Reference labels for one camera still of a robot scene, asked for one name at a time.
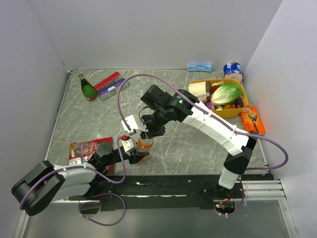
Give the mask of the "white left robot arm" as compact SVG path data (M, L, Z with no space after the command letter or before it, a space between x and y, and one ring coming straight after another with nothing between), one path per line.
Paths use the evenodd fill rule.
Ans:
M20 209L34 216L60 199L73 196L95 198L98 186L92 181L96 176L105 179L108 166L126 160L133 165L148 155L149 152L137 151L134 145L114 149L106 142L82 165L56 166L49 161L40 162L12 187L11 193L19 202Z

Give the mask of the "orange tea bottle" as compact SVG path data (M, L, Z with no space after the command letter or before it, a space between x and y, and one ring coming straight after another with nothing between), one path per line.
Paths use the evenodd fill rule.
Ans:
M137 149L136 151L139 153L150 152L151 148L153 147L154 140L153 139L142 139L141 137L138 139L137 142Z

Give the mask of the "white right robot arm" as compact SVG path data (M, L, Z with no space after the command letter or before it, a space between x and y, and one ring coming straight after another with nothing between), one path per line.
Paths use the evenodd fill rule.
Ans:
M165 125L170 121L178 121L203 132L226 149L228 155L216 191L224 198L232 194L236 180L249 164L256 140L214 114L198 97L184 89L170 95L152 85L141 101L153 110L152 114L141 117L146 128L141 133L143 139L163 136Z

